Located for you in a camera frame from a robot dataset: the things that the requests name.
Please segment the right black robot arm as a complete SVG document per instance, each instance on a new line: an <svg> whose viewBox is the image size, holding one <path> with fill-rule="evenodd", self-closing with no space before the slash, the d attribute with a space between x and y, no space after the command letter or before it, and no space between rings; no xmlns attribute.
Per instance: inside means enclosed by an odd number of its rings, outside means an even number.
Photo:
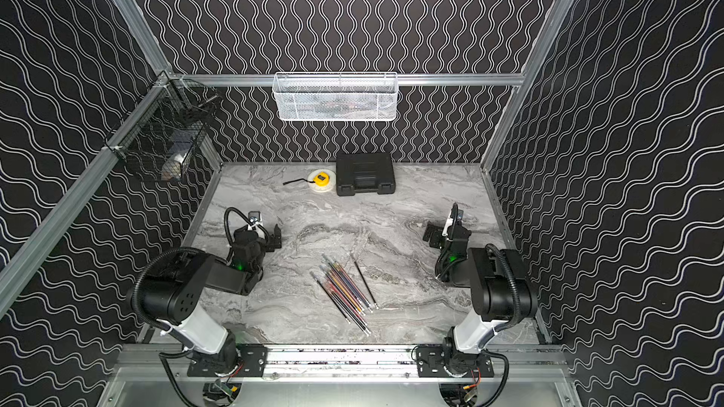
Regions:
<svg viewBox="0 0 724 407"><path fill-rule="evenodd" d="M467 288L471 311L442 344L442 368L454 377L477 375L499 333L537 314L537 294L528 283L520 253L492 243L469 246L471 231L460 224L428 223L422 239L439 250L435 277L451 288Z"/></svg>

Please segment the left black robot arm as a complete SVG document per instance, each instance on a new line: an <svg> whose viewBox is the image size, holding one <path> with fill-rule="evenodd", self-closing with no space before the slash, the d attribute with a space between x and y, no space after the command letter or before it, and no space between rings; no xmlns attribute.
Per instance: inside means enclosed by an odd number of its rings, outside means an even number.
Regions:
<svg viewBox="0 0 724 407"><path fill-rule="evenodd" d="M171 335L181 355L214 374L228 375L241 365L235 335L200 305L206 288L247 296L264 277L267 254L282 248L282 230L268 230L258 211L228 207L222 218L228 253L215 256L193 247L163 252L141 271L128 293L137 318Z"/></svg>

